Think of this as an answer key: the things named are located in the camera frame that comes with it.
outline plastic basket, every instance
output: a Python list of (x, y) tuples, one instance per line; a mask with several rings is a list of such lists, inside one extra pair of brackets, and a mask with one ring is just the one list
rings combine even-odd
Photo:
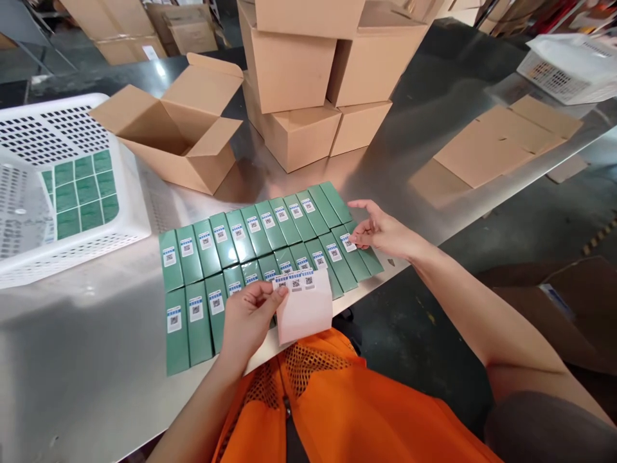
[[(40, 280), (152, 233), (134, 155), (88, 115), (106, 99), (106, 95), (93, 93), (0, 111), (0, 289)], [(38, 176), (37, 181), (44, 188), (42, 171), (106, 150), (107, 159), (111, 158), (108, 172), (112, 172), (115, 185), (115, 193), (109, 197), (116, 195), (113, 202), (117, 200), (115, 218), (33, 247), (28, 242), (33, 235), (20, 232), (31, 224), (26, 222), (31, 218), (26, 218), (24, 205), (28, 202), (26, 185), (31, 184), (32, 176)], [(104, 204), (99, 175), (96, 177), (99, 201)], [(49, 204), (56, 218), (53, 200)], [(39, 204), (37, 213), (44, 209)], [(82, 227), (81, 212), (78, 216)]]
[(517, 72), (565, 105), (617, 96), (617, 50), (585, 34), (538, 36)]

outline orange safety vest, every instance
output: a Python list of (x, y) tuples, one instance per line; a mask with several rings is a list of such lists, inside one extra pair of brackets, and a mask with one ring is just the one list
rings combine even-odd
[(330, 329), (240, 382), (214, 462), (285, 463), (285, 398), (315, 462), (501, 462), (441, 400), (366, 368)]

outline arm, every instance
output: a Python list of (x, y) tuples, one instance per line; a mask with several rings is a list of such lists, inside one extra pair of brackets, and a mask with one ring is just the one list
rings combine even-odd
[(251, 283), (229, 298), (223, 346), (206, 377), (154, 448), (148, 463), (211, 461), (249, 359), (264, 342), (270, 320), (287, 294)]
[(406, 259), (487, 369), (496, 401), (514, 392), (544, 392), (575, 403), (613, 424), (572, 376), (555, 349), (510, 304), (476, 280), (454, 259), (383, 212), (373, 201), (352, 201), (370, 218), (351, 241)]

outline green product box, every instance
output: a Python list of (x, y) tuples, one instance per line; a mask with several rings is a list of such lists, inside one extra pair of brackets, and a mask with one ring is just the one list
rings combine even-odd
[(196, 281), (203, 280), (204, 273), (201, 269), (199, 253), (195, 249), (197, 243), (193, 226), (187, 225), (178, 228), (175, 233), (178, 239), (178, 248), (180, 249), (180, 263), (182, 264), (184, 284), (190, 285)]
[(217, 252), (219, 253), (221, 268), (227, 268), (237, 264), (238, 255), (236, 254), (236, 248), (229, 235), (231, 230), (229, 229), (225, 213), (220, 212), (210, 217), (210, 225), (212, 226), (214, 242), (217, 246)]
[[(249, 238), (251, 239), (251, 244), (253, 245), (255, 255), (257, 257), (261, 257), (266, 254), (270, 254), (270, 252), (272, 252), (272, 248), (268, 242), (268, 236), (266, 236), (265, 230), (262, 228), (262, 221), (259, 220), (259, 215), (257, 214), (257, 209), (255, 206), (245, 207), (240, 209), (240, 212), (242, 213), (242, 218), (244, 219), (246, 229), (249, 231)], [(272, 215), (270, 216), (269, 224), (276, 225)]]
[(345, 225), (333, 228), (332, 234), (337, 239), (341, 254), (343, 254), (349, 268), (352, 270), (355, 280), (361, 282), (369, 279), (371, 273), (368, 271), (368, 268), (366, 268), (366, 264), (362, 260), (355, 244), (349, 241), (350, 234), (347, 232)]
[(276, 275), (279, 275), (280, 270), (278, 269), (274, 254), (264, 256), (258, 259), (257, 262), (259, 262), (259, 268), (262, 271), (264, 281), (272, 281)]
[(201, 261), (201, 270), (204, 278), (211, 277), (220, 272), (220, 260), (217, 247), (214, 245), (212, 227), (208, 219), (193, 224), (195, 238), (197, 239), (197, 252)]
[(310, 186), (308, 192), (311, 198), (313, 198), (313, 204), (321, 213), (328, 228), (334, 228), (342, 224), (339, 216), (334, 212), (334, 208), (319, 185)]
[(227, 304), (227, 289), (223, 274), (218, 273), (206, 278), (206, 294), (208, 295), (208, 309), (210, 310), (210, 329), (214, 352), (218, 354), (223, 345), (223, 328), (225, 327), (225, 305)]
[(283, 201), (285, 201), (285, 205), (289, 209), (291, 217), (294, 219), (294, 224), (296, 224), (302, 241), (315, 239), (317, 237), (315, 230), (313, 230), (313, 227), (310, 225), (307, 215), (302, 212), (302, 206), (300, 205), (298, 197), (296, 195), (285, 196)]
[(244, 277), (242, 276), (242, 268), (240, 266), (233, 266), (223, 270), (223, 277), (225, 277), (227, 297), (231, 297), (233, 293), (237, 293), (244, 287)]
[[(345, 228), (347, 229), (347, 233), (351, 235), (357, 226), (358, 224), (356, 222), (346, 223)], [(366, 265), (366, 268), (368, 269), (371, 276), (377, 275), (378, 273), (384, 271), (384, 268), (381, 265), (381, 262), (379, 262), (377, 256), (375, 255), (375, 251), (373, 251), (373, 248), (369, 246), (365, 250), (358, 249), (358, 252), (360, 253), (360, 257), (362, 257), (362, 261), (364, 261), (364, 265)]]
[(161, 263), (163, 264), (165, 292), (169, 293), (169, 291), (184, 286), (175, 230), (166, 231), (159, 235), (159, 247), (161, 249)]
[(203, 281), (193, 283), (185, 288), (186, 317), (188, 326), (188, 351), (191, 367), (214, 357), (210, 316), (206, 301), (206, 285)]
[(167, 317), (167, 376), (175, 375), (191, 366), (188, 354), (188, 333), (186, 330), (186, 300), (184, 288), (165, 295)]
[(349, 208), (339, 195), (339, 192), (336, 188), (334, 188), (332, 182), (322, 183), (320, 187), (326, 195), (326, 198), (328, 198), (328, 201), (330, 201), (330, 204), (332, 205), (334, 212), (336, 212), (336, 215), (339, 217), (341, 223), (351, 222), (353, 218), (349, 212)]
[(326, 258), (328, 259), (328, 265), (334, 270), (336, 279), (341, 284), (343, 291), (346, 293), (347, 291), (351, 291), (353, 288), (357, 288), (358, 283), (353, 277), (352, 270), (349, 268), (347, 261), (341, 255), (339, 241), (334, 239), (334, 235), (332, 235), (332, 233), (320, 236), (319, 241), (325, 251)]
[(334, 269), (332, 266), (328, 265), (328, 258), (325, 256), (323, 252), (323, 248), (321, 247), (321, 243), (318, 239), (314, 239), (305, 243), (307, 247), (308, 254), (311, 256), (313, 261), (313, 267), (316, 269), (328, 269), (328, 277), (330, 279), (330, 288), (332, 289), (332, 300), (338, 299), (342, 297), (343, 290), (341, 289), (341, 285), (336, 278), (336, 274), (334, 273)]
[(289, 248), (274, 251), (274, 258), (276, 259), (276, 265), (278, 266), (281, 275), (298, 270), (294, 257), (291, 255)]
[(310, 222), (311, 227), (313, 227), (315, 234), (319, 236), (328, 233), (330, 228), (326, 225), (326, 221), (321, 216), (321, 212), (317, 209), (317, 205), (313, 202), (313, 198), (311, 198), (309, 191), (304, 190), (300, 193), (296, 193), (296, 197), (300, 201), (302, 209), (306, 213), (308, 221)]
[(242, 276), (244, 277), (244, 284), (249, 285), (257, 280), (262, 280), (262, 271), (259, 268), (259, 264), (256, 260), (248, 262), (242, 265)]
[(227, 214), (227, 223), (231, 230), (231, 237), (233, 238), (233, 244), (236, 247), (236, 254), (241, 264), (254, 260), (256, 258), (251, 239), (247, 235), (246, 227), (244, 226), (244, 219), (242, 218), (242, 212), (240, 209), (230, 211)]
[(262, 201), (261, 203), (257, 203), (255, 204), (255, 209), (257, 209), (257, 214), (262, 220), (262, 226), (264, 227), (270, 248), (273, 251), (284, 248), (287, 245), (287, 241), (285, 241), (283, 231), (280, 225), (278, 225), (278, 221), (274, 218), (274, 212), (270, 207), (270, 202)]
[(271, 199), (270, 207), (274, 211), (276, 222), (283, 232), (287, 245), (291, 246), (292, 244), (302, 241), (300, 233), (298, 233), (298, 229), (294, 224), (294, 219), (290, 217), (283, 198)]

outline metal table surface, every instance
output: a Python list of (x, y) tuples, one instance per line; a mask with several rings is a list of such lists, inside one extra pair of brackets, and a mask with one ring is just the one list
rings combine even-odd
[[(218, 55), (242, 66), (243, 53)], [(459, 23), (440, 22), (402, 76), (368, 149), (287, 175), (244, 123), (232, 139), (237, 163), (214, 197), (168, 185), (144, 168), (153, 236), (35, 284), (0, 291), (0, 461), (119, 460), (166, 429), (208, 371), (212, 361), (166, 377), (156, 231), (331, 180), (344, 199), (374, 199), (439, 245), (617, 125), (614, 100), (568, 109), (584, 115), (585, 123), (571, 140), (481, 188), (463, 188), (430, 159), (494, 104), (526, 93), (546, 99), (511, 75), (523, 56)], [(39, 79), (27, 101), (111, 95), (129, 83), (161, 96), (184, 67), (179, 57)], [(224, 116), (246, 119), (241, 91)], [(363, 218), (360, 211), (352, 213)], [(380, 259), (386, 271), (336, 301), (335, 313), (407, 265)], [(278, 349), (271, 330), (250, 368)]]

